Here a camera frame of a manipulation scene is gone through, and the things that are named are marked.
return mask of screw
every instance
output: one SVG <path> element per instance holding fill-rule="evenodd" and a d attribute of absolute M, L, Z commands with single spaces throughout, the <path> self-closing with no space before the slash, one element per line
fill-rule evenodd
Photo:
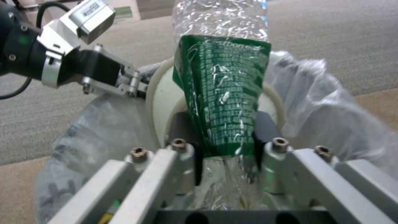
<path fill-rule="evenodd" d="M 27 31 L 27 26 L 22 25 L 22 26 L 21 26 L 21 30 L 22 30 L 23 32 L 26 32 L 26 31 Z"/>
<path fill-rule="evenodd" d="M 83 93 L 88 94 L 90 92 L 90 84 L 84 83 L 83 84 Z"/>
<path fill-rule="evenodd" d="M 8 17 L 10 18 L 10 20 L 14 20 L 15 15 L 13 12 L 8 12 Z"/>
<path fill-rule="evenodd" d="M 176 138 L 172 141 L 173 150 L 185 152 L 187 150 L 187 142 L 184 139 Z"/>
<path fill-rule="evenodd" d="M 15 61 L 15 60 L 17 59 L 17 56 L 11 54 L 11 55 L 8 56 L 8 59 L 9 59 L 10 61 Z"/>
<path fill-rule="evenodd" d="M 134 163 L 142 163 L 146 161 L 148 151 L 144 147 L 136 147 L 131 150 L 130 154 Z"/>
<path fill-rule="evenodd" d="M 287 147 L 289 146 L 289 141 L 284 138 L 274 138 L 272 139 L 272 150 L 277 153 L 285 153 Z"/>
<path fill-rule="evenodd" d="M 322 145 L 318 145 L 315 147 L 314 152 L 320 156 L 325 162 L 329 163 L 330 161 L 332 161 L 333 158 L 333 150 L 322 146 Z"/>

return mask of black cable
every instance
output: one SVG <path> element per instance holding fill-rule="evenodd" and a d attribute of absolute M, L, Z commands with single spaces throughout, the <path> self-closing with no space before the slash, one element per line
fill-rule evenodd
<path fill-rule="evenodd" d="M 37 12 L 37 17 L 36 17 L 36 27 L 37 28 L 41 28 L 41 21 L 43 20 L 44 12 L 49 7 L 58 7 L 66 12 L 68 12 L 70 10 L 68 7 L 66 7 L 65 5 L 63 5 L 59 2 L 43 3 L 42 5 L 39 6 L 39 11 Z M 26 81 L 22 84 L 22 86 L 19 89 L 15 90 L 12 93 L 0 96 L 0 100 L 5 100 L 5 99 L 8 99 L 8 98 L 11 98 L 11 97 L 14 97 L 14 96 L 20 94 L 29 86 L 31 81 L 32 81 L 32 78 L 27 78 Z"/>
<path fill-rule="evenodd" d="M 36 27 L 41 28 L 41 21 L 43 19 L 44 11 L 48 9 L 49 7 L 58 7 L 66 12 L 70 10 L 70 8 L 66 7 L 62 3 L 59 2 L 46 2 L 40 5 L 39 11 L 37 12 L 37 17 L 36 17 Z"/>

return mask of clear plastic bottle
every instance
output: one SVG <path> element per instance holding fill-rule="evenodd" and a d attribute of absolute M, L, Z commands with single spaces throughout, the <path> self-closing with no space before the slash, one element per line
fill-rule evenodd
<path fill-rule="evenodd" d="M 209 35 L 268 40 L 266 0 L 177 0 L 174 39 Z"/>
<path fill-rule="evenodd" d="M 176 1 L 173 79 L 207 157 L 195 209 L 264 207 L 252 132 L 271 48 L 266 13 L 265 0 Z"/>

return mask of gray carpet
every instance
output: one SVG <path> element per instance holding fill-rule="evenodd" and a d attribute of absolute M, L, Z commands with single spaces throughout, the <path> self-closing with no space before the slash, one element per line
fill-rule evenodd
<path fill-rule="evenodd" d="M 276 0 L 269 3 L 274 50 L 299 59 L 325 58 L 328 69 L 354 95 L 398 87 L 398 1 Z M 173 54 L 169 17 L 120 22 L 98 42 L 136 66 Z M 2 77 L 0 92 L 19 77 Z M 0 101 L 0 165 L 42 157 L 94 96 L 71 84 L 53 90 L 38 82 Z"/>

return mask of green bottle label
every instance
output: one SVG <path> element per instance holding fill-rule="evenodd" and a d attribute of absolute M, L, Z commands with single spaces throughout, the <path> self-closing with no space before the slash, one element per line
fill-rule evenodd
<path fill-rule="evenodd" d="M 231 37 L 186 35 L 174 57 L 204 157 L 253 155 L 252 132 L 271 45 Z"/>

